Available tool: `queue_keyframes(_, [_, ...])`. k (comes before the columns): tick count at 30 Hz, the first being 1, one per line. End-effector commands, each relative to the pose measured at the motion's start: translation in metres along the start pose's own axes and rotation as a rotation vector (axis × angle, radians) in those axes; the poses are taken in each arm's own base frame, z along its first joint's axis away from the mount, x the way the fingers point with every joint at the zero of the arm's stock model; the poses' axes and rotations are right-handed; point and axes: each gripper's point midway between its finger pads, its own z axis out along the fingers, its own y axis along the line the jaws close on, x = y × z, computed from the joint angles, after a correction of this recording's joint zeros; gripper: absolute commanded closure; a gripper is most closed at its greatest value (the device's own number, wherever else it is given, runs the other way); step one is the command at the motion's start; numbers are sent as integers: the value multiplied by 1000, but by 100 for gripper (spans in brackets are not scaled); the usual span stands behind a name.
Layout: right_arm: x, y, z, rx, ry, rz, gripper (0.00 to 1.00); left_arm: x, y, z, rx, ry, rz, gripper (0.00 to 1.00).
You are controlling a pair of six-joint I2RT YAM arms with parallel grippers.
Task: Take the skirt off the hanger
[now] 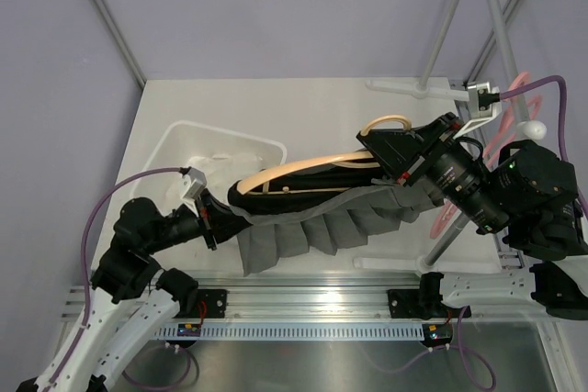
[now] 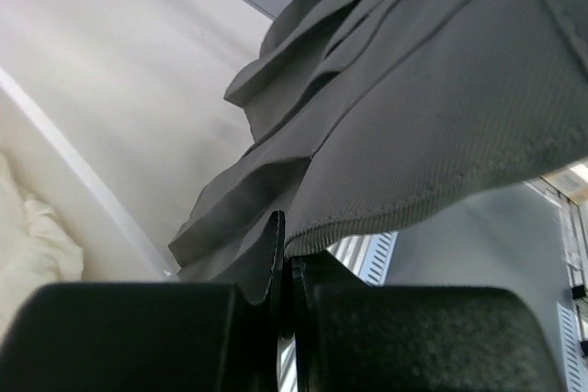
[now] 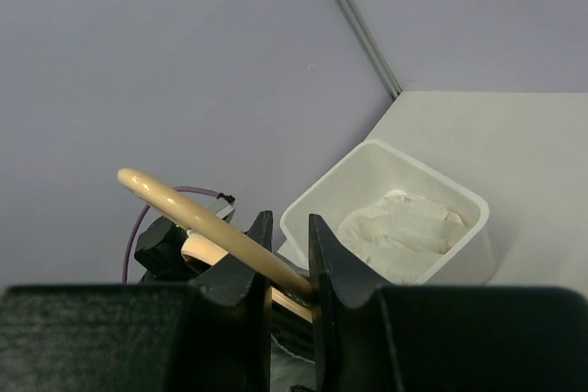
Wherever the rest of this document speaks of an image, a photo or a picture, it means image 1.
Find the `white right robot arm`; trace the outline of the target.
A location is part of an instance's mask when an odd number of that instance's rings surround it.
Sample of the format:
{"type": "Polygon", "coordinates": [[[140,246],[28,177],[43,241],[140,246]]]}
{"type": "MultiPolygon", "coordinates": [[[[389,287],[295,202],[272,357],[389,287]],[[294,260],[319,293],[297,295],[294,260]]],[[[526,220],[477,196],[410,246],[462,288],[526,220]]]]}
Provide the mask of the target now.
{"type": "Polygon", "coordinates": [[[460,275],[432,270],[409,296],[389,291],[394,318],[444,319],[478,305],[537,305],[551,317],[587,318],[587,244],[571,163],[532,140],[506,144],[489,170],[463,123],[452,113],[420,128],[362,129],[357,138],[386,175],[402,186],[420,179],[456,206],[480,235],[537,259],[500,274],[460,275]]]}

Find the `grey pleated skirt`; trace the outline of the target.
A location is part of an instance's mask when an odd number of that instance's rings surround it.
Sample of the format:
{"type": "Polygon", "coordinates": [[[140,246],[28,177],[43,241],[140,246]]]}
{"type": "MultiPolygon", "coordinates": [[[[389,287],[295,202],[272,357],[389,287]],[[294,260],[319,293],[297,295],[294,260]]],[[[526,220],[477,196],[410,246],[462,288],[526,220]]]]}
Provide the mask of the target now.
{"type": "Polygon", "coordinates": [[[440,191],[424,178],[396,184],[379,167],[322,166],[287,174],[245,195],[232,185],[232,213],[247,227],[236,235],[244,275],[315,249],[334,256],[392,233],[442,206],[440,191]]]}

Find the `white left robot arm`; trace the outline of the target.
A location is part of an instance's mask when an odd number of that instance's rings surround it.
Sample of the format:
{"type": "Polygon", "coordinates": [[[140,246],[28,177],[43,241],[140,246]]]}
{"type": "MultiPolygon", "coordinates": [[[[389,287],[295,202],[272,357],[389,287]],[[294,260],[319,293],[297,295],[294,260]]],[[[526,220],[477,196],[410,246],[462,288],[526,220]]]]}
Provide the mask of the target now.
{"type": "Polygon", "coordinates": [[[163,269],[153,256],[199,237],[215,249],[249,225],[211,195],[198,199],[196,210],[179,207],[167,216],[149,198],[130,200],[90,279],[74,330],[50,366],[19,390],[108,391],[170,319],[188,319],[181,335],[199,335],[206,318],[224,317],[226,291],[200,291],[192,276],[163,269]]]}

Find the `pink plastic hanger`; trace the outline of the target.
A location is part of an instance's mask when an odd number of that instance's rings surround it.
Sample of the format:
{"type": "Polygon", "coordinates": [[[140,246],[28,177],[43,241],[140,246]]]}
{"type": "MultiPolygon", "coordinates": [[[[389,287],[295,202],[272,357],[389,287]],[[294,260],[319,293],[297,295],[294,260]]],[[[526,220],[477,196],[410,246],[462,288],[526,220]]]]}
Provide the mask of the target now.
{"type": "MultiPolygon", "coordinates": [[[[508,88],[508,91],[514,90],[516,88],[522,87],[530,82],[530,73],[529,72],[522,72],[520,73],[511,85],[508,88]]],[[[474,98],[478,97],[478,92],[481,89],[488,89],[487,84],[482,84],[480,88],[477,85],[473,84],[472,86],[468,85],[468,92],[469,95],[473,96],[474,98]]],[[[469,99],[469,104],[473,105],[474,98],[469,99]]],[[[494,137],[486,143],[486,146],[483,150],[483,160],[486,166],[494,167],[498,164],[499,161],[499,153],[500,149],[505,147],[506,144],[514,141],[517,137],[522,137],[523,139],[529,140],[543,140],[547,134],[547,127],[544,123],[538,121],[537,116],[542,107],[543,97],[542,95],[535,95],[530,98],[528,101],[525,101],[527,106],[527,110],[529,111],[529,118],[530,121],[516,123],[515,124],[515,116],[513,111],[513,99],[509,102],[506,109],[500,113],[502,115],[500,125],[498,128],[497,133],[494,137]]],[[[492,122],[494,119],[497,118],[499,115],[498,111],[492,110],[491,105],[491,118],[488,119],[484,117],[484,123],[492,122]]],[[[430,238],[436,239],[440,233],[446,228],[448,222],[454,217],[455,213],[458,211],[458,208],[451,203],[450,201],[446,201],[443,205],[442,210],[437,214],[435,218],[435,222],[430,230],[430,238]]]]}

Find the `white skirt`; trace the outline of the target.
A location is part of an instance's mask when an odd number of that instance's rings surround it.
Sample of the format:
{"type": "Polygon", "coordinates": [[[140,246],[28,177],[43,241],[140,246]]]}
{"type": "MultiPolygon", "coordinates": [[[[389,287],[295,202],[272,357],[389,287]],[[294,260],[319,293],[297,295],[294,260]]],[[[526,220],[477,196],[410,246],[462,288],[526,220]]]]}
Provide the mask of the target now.
{"type": "Polygon", "coordinates": [[[228,203],[228,191],[238,181],[263,169],[263,160],[251,152],[193,156],[187,167],[200,170],[206,177],[207,189],[221,203],[228,203]]]}

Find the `beige wooden hanger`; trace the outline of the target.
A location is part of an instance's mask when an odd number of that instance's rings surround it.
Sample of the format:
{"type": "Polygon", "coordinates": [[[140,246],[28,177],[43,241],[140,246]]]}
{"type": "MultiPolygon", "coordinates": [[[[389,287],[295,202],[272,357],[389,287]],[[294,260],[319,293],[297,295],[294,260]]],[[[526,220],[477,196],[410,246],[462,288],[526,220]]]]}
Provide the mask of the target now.
{"type": "MultiPolygon", "coordinates": [[[[359,132],[360,135],[366,136],[373,128],[385,122],[398,122],[402,125],[404,130],[412,128],[413,123],[404,115],[387,115],[376,118],[369,122],[359,132]]],[[[263,186],[272,180],[278,179],[287,174],[297,173],[306,169],[322,167],[325,165],[338,165],[343,167],[351,167],[352,162],[360,160],[372,160],[373,155],[368,151],[353,151],[347,153],[338,153],[333,155],[321,156],[300,160],[297,162],[289,162],[271,169],[266,169],[255,175],[249,176],[237,183],[237,192],[241,195],[246,195],[259,185],[263,186]]]]}

